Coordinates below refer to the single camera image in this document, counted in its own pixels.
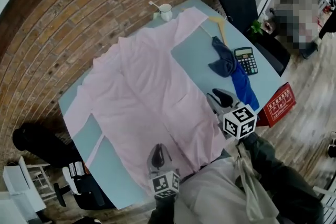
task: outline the blue cloth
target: blue cloth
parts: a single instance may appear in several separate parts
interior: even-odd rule
[[[216,74],[227,78],[236,70],[237,62],[235,56],[218,37],[212,38],[212,46],[218,53],[220,59],[213,63],[209,63],[208,65]]]
[[[249,104],[253,110],[259,108],[259,102],[251,88],[250,80],[239,62],[236,71],[231,74],[233,85],[235,86],[237,97],[244,104]]]

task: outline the table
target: table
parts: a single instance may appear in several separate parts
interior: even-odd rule
[[[182,8],[192,6],[197,7],[208,16],[222,18],[220,14],[200,0],[187,0],[174,7],[173,18],[177,17]],[[164,24],[164,21],[157,18],[146,24],[145,27],[156,27],[161,24]],[[221,39],[219,27],[216,23],[207,20],[202,23],[202,26],[211,35],[218,36]],[[224,25],[224,33],[227,46],[230,49],[253,47],[259,73],[250,76],[250,82],[260,104],[260,108],[256,111],[258,113],[283,82],[262,54],[229,22]],[[199,27],[184,42],[172,50],[172,56],[205,94],[211,92],[212,88],[222,88],[235,93],[231,78],[222,78],[208,67],[208,63],[219,59],[217,52],[211,46],[211,41],[212,38]],[[60,98],[59,105],[63,114],[66,113],[75,98],[77,86],[81,85],[88,72],[89,70]],[[89,157],[100,134],[100,127],[91,115],[82,130],[73,138],[84,161]],[[105,138],[90,166],[90,172],[118,209],[143,202],[148,197],[130,177],[116,155],[113,146]]]

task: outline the person's arm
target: person's arm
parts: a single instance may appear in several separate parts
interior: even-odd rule
[[[266,140],[252,133],[242,143],[281,216],[295,224],[323,223],[323,207],[312,188],[299,173],[275,158],[275,150]]]
[[[156,209],[152,212],[148,224],[174,224],[175,195],[155,201]]]

